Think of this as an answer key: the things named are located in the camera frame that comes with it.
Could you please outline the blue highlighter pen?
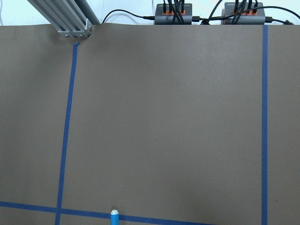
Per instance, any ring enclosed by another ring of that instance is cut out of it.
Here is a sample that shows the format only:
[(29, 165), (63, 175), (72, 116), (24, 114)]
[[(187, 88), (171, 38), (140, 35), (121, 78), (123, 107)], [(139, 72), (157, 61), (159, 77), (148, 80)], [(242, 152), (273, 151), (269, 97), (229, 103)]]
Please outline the blue highlighter pen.
[(110, 213), (110, 225), (119, 225), (119, 211), (113, 209)]

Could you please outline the brown paper table mat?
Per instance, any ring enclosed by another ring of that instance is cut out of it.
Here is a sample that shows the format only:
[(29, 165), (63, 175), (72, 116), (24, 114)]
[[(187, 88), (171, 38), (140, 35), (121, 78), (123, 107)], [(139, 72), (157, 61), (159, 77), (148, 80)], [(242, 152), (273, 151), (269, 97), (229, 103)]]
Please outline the brown paper table mat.
[(3, 225), (297, 225), (300, 28), (0, 29)]

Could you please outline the left grey usb hub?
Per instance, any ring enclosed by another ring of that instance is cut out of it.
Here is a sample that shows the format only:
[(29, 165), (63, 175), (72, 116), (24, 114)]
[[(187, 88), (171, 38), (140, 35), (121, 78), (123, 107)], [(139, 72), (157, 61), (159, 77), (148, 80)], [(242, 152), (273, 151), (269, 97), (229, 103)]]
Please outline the left grey usb hub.
[(168, 3), (157, 4), (155, 11), (155, 25), (191, 25), (192, 24), (192, 4), (184, 3), (179, 6)]

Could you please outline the grey usb hub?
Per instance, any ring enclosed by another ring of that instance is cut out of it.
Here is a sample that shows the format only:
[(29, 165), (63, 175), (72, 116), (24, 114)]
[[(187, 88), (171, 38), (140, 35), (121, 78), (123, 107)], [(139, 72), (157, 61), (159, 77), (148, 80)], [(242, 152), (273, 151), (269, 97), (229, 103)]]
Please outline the grey usb hub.
[(192, 24), (192, 4), (184, 3), (179, 6), (168, 3), (157, 4), (155, 11), (155, 25), (191, 25)]
[[(262, 7), (261, 2), (252, 2), (251, 8)], [(225, 2), (224, 9), (222, 10), (222, 16), (230, 16), (234, 14), (235, 2)], [(244, 10), (248, 9), (248, 2), (246, 2)], [(232, 25), (233, 17), (225, 19), (221, 22), (222, 25)], [(254, 12), (245, 12), (241, 14), (236, 25), (264, 25), (265, 23), (265, 12), (264, 9), (255, 9)]]

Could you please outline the right grey usb hub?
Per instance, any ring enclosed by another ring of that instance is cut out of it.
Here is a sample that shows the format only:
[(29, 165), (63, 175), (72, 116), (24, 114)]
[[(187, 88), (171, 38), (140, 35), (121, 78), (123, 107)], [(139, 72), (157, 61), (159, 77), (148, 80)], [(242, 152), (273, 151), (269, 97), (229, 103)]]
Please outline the right grey usb hub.
[[(251, 8), (262, 7), (261, 2), (252, 2)], [(224, 9), (222, 10), (222, 16), (230, 16), (234, 14), (235, 2), (225, 2)], [(248, 9), (248, 2), (246, 2), (244, 10)], [(221, 22), (222, 25), (232, 25), (233, 17), (225, 19)], [(236, 25), (264, 25), (265, 23), (265, 12), (264, 9), (255, 9), (254, 12), (245, 12), (241, 14)]]

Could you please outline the aluminium frame post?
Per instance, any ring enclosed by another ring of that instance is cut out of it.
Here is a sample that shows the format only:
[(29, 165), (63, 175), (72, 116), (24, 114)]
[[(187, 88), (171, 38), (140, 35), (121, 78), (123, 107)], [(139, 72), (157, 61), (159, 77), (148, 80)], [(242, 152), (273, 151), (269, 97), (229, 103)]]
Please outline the aluminium frame post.
[(30, 0), (29, 3), (64, 37), (87, 38), (100, 24), (85, 0)]

